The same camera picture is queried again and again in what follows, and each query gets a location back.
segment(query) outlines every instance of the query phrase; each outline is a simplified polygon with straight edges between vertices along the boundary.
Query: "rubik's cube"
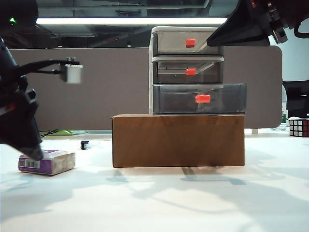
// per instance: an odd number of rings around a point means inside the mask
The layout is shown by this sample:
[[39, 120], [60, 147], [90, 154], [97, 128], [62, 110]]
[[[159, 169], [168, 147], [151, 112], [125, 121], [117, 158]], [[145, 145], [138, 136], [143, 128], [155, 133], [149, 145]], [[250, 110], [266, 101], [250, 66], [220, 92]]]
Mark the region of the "rubik's cube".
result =
[[290, 136], [309, 137], [309, 118], [290, 120]]

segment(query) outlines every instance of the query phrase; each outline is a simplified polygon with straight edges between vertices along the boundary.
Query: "desk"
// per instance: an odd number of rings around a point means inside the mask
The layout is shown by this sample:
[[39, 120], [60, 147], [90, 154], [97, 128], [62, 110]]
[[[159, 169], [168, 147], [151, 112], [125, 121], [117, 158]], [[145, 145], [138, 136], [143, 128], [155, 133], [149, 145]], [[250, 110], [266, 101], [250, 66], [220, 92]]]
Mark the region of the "desk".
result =
[[[80, 141], [97, 146], [80, 150]], [[76, 168], [21, 173], [1, 145], [2, 232], [308, 232], [309, 139], [246, 134], [245, 167], [112, 167], [111, 136], [49, 136]]]

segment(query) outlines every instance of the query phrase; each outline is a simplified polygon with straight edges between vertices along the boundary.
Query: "brown cardboard box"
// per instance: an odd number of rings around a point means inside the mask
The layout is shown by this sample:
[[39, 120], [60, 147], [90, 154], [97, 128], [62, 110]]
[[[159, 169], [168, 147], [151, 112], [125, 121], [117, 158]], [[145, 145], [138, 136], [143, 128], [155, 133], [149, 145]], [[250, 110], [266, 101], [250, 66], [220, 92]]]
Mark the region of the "brown cardboard box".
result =
[[243, 166], [244, 115], [117, 115], [114, 167]]

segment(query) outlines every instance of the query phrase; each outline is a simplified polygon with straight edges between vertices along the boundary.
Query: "drawer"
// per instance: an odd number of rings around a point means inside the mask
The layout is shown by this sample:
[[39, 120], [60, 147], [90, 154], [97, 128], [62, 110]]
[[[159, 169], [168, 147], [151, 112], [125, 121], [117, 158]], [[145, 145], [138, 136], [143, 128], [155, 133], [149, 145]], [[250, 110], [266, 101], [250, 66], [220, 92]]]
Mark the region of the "drawer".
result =
[[222, 47], [207, 46], [207, 38], [217, 28], [155, 27], [152, 29], [153, 56], [223, 55]]
[[153, 85], [154, 114], [244, 114], [246, 84]]
[[222, 83], [222, 56], [154, 57], [153, 83]]

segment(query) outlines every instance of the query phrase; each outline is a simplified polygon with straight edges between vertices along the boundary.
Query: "cubicle divider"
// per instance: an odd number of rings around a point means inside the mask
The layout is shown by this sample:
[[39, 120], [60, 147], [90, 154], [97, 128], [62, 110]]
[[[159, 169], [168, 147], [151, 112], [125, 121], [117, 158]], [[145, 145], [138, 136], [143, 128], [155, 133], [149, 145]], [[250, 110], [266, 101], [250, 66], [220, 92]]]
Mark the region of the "cubicle divider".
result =
[[[11, 50], [18, 64], [76, 57], [79, 85], [57, 76], [29, 74], [37, 92], [39, 130], [110, 130], [117, 114], [148, 113], [148, 48]], [[247, 83], [246, 128], [272, 128], [281, 120], [282, 54], [276, 46], [226, 47], [224, 83]]]

